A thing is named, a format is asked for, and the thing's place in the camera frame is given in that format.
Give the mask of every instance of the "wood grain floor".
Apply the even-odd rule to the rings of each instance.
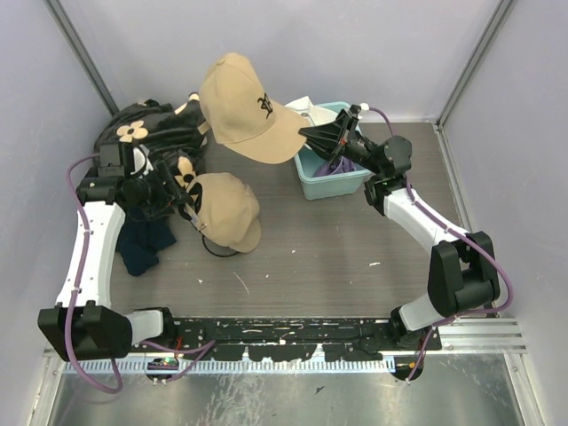
[[[432,126],[396,124],[395,129],[414,146],[409,173],[414,187],[434,209],[457,221]],[[362,130],[376,141],[387,138],[382,124]],[[426,290],[429,254],[367,206],[362,188],[353,195],[307,201],[293,162],[265,165],[214,143],[206,158],[208,171],[233,173],[252,187],[261,206],[259,246],[248,255],[213,257],[200,235],[173,217],[177,244],[160,253],[153,270],[131,277],[116,256],[115,310],[168,306],[175,316],[385,317]]]

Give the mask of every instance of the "cap logo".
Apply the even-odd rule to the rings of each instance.
[[[203,196],[203,186],[198,182],[190,188],[188,191],[189,196],[193,199],[193,209],[195,213],[199,213],[201,210],[201,198]]]
[[[272,104],[268,99],[268,95],[265,93],[263,98],[258,98],[256,102],[260,102],[260,109],[266,111],[266,119],[268,120],[268,116],[272,114]]]

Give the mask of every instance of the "white wall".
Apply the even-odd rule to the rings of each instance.
[[[438,118],[498,0],[62,0],[120,107],[179,104],[228,51],[280,102]]]
[[[0,424],[28,418],[52,307],[75,240],[68,164],[109,115],[41,1],[0,2]]]
[[[568,424],[567,22],[564,0],[518,0],[446,128],[555,425]]]

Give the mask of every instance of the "purple cloth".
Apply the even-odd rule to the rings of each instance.
[[[323,176],[339,175],[350,171],[355,171],[355,164],[351,160],[341,157],[336,164],[330,165],[326,162],[319,166],[313,176],[315,178],[321,178]]]

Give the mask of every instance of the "beige flower print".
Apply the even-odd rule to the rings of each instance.
[[[189,95],[189,100],[199,100],[199,95],[197,93],[192,93],[191,95]],[[179,113],[181,113],[185,107],[187,107],[187,102],[185,102],[185,104],[180,105],[176,111],[174,111],[175,115],[178,115]]]
[[[130,126],[121,126],[116,131],[116,134],[120,136],[121,142],[132,142],[132,139],[142,139],[148,136],[148,130],[144,129],[142,126],[144,122],[139,120],[133,122]]]

